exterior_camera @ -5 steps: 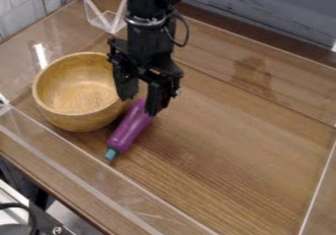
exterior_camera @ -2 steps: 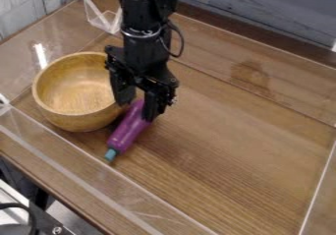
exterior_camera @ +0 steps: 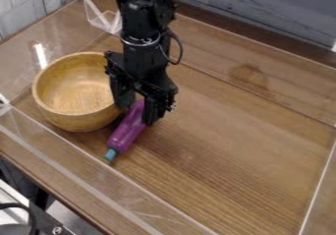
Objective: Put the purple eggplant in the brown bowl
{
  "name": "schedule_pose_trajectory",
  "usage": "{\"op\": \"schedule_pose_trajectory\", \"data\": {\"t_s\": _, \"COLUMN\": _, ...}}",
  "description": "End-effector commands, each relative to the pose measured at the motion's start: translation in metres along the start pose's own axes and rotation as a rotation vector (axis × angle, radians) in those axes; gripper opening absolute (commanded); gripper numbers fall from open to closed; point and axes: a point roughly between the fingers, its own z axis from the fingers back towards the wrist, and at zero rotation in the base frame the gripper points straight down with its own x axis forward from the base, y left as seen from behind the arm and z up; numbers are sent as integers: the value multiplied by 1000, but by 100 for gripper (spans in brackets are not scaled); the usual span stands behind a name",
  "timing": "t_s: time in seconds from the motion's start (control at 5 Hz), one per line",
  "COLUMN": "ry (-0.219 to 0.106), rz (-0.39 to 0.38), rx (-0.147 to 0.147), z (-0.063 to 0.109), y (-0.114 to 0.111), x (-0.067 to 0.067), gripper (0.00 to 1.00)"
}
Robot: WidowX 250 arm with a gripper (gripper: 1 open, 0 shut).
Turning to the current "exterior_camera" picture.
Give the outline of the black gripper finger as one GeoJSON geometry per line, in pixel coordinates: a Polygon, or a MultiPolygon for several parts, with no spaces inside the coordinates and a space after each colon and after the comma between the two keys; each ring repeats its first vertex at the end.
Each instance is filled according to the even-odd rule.
{"type": "Polygon", "coordinates": [[[167,93],[150,95],[145,99],[143,123],[153,126],[155,122],[165,117],[170,110],[170,99],[167,93]]]}
{"type": "Polygon", "coordinates": [[[131,82],[123,77],[111,77],[111,90],[117,107],[119,109],[131,108],[135,103],[135,91],[131,82]]]}

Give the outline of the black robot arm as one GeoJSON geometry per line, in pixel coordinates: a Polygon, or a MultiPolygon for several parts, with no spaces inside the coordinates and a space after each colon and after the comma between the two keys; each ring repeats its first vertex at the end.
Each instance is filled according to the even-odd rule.
{"type": "Polygon", "coordinates": [[[130,108],[145,98],[142,122],[151,126],[173,110],[178,86],[167,74],[173,59],[171,42],[179,37],[170,29],[177,18],[174,0],[117,0],[123,19],[121,40],[125,50],[106,53],[106,73],[115,104],[130,108]]]}

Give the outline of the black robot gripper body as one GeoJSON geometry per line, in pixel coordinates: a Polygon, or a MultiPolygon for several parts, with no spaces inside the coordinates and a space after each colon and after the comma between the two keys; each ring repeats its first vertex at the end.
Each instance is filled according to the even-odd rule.
{"type": "Polygon", "coordinates": [[[125,45],[125,51],[107,51],[106,73],[110,77],[123,77],[131,82],[135,94],[145,98],[150,95],[167,93],[170,110],[177,102],[178,86],[167,74],[170,59],[171,39],[163,38],[151,45],[125,45]]]}

